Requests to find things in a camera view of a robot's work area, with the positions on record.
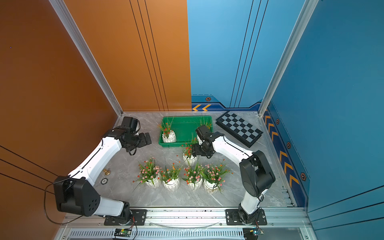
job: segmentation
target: blue wall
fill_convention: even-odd
[[[260,101],[304,0],[254,0],[253,4],[251,0],[188,0],[187,3],[192,95],[213,95],[227,108],[247,108]]]
[[[353,211],[384,201],[383,187],[361,194],[384,185],[383,12],[383,1],[320,0],[272,99],[309,174],[320,240],[382,224],[350,223],[384,216],[384,204]]]

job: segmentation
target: orange wall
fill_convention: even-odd
[[[78,166],[117,116],[49,1],[3,1],[0,32],[0,145],[54,173],[0,148],[38,176],[0,161],[1,239],[52,239],[41,189]],[[47,209],[63,219],[50,193]]]
[[[124,111],[191,109],[186,0],[65,0]]]

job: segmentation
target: potted plant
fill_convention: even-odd
[[[203,177],[200,174],[202,169],[203,166],[201,164],[196,164],[195,167],[188,166],[187,168],[184,168],[185,178],[183,178],[183,180],[187,182],[188,187],[192,191],[199,189],[204,181]]]
[[[198,143],[197,138],[192,140],[192,142],[190,143],[181,145],[181,148],[184,153],[183,154],[184,163],[186,163],[186,165],[191,167],[193,167],[196,164],[196,160],[197,160],[197,156],[192,155],[193,154],[192,146],[193,144],[196,144],[196,143]]]
[[[172,122],[169,122],[167,120],[165,124],[164,122],[162,122],[157,126],[158,128],[160,128],[160,130],[163,133],[162,134],[163,142],[176,142],[176,134],[173,130],[170,129],[171,125],[172,125]]]
[[[172,168],[168,169],[166,167],[166,170],[163,171],[162,175],[162,181],[164,183],[165,188],[168,191],[174,192],[176,191],[180,186],[180,180],[179,180],[179,173],[180,173],[181,167],[175,167],[175,164],[172,164]]]
[[[212,132],[212,123],[209,122],[208,120],[205,120],[204,117],[200,119],[200,126],[203,126],[203,125],[205,125]]]
[[[205,179],[204,189],[209,193],[213,193],[216,190],[221,192],[221,186],[225,182],[223,178],[229,172],[229,170],[224,169],[224,167],[225,164],[223,164],[223,162],[218,166],[214,166],[212,163],[207,164],[201,171],[201,176]]]
[[[144,165],[139,164],[140,173],[137,176],[139,179],[133,182],[139,181],[140,184],[146,183],[147,186],[156,189],[161,185],[160,171],[161,167],[156,166],[155,158],[151,157],[148,161],[144,161]]]

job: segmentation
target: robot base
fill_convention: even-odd
[[[146,209],[131,209],[131,216],[135,218],[136,226],[144,226],[145,218],[147,216]],[[105,226],[130,226],[132,225],[132,220],[119,219],[113,216],[106,216],[104,225]]]
[[[225,214],[227,217],[227,225],[256,225],[264,226],[267,225],[266,217],[264,210],[261,208],[258,208],[253,214],[243,216],[245,219],[245,223],[242,222],[240,218],[240,214],[244,215],[244,212],[241,212],[241,210],[238,209],[226,209]]]

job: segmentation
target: yellow chevron arrow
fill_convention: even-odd
[[[208,112],[207,108],[208,108],[209,106],[211,106],[211,104],[208,104],[207,106],[203,107],[203,110],[206,111],[206,112]]]
[[[196,105],[194,108],[192,108],[193,110],[195,110],[196,112],[198,112],[198,110],[196,109],[196,108],[198,108],[198,107],[200,107],[201,106],[201,104],[198,104],[198,105]]]
[[[273,142],[273,136],[274,136],[274,135],[279,136],[279,135],[277,134],[277,132],[272,131],[272,142]]]
[[[285,152],[280,151],[280,162],[281,162],[281,156],[286,156],[286,157],[288,157],[287,154],[286,154]]]
[[[293,170],[293,167],[291,165],[289,165],[287,162],[284,163],[284,172],[285,174],[287,174],[287,167],[289,167],[290,169]]]
[[[265,116],[265,125],[266,125],[266,119],[267,119],[267,118],[270,119],[271,117],[270,117],[270,116]]]
[[[271,131],[270,131],[271,126],[274,127],[274,125],[273,125],[272,123],[268,123],[268,132],[271,132]]]
[[[294,176],[292,175],[289,175],[289,186],[292,188],[292,180],[294,180],[295,182],[297,182],[297,184],[300,184],[299,183],[299,180],[297,180]]]

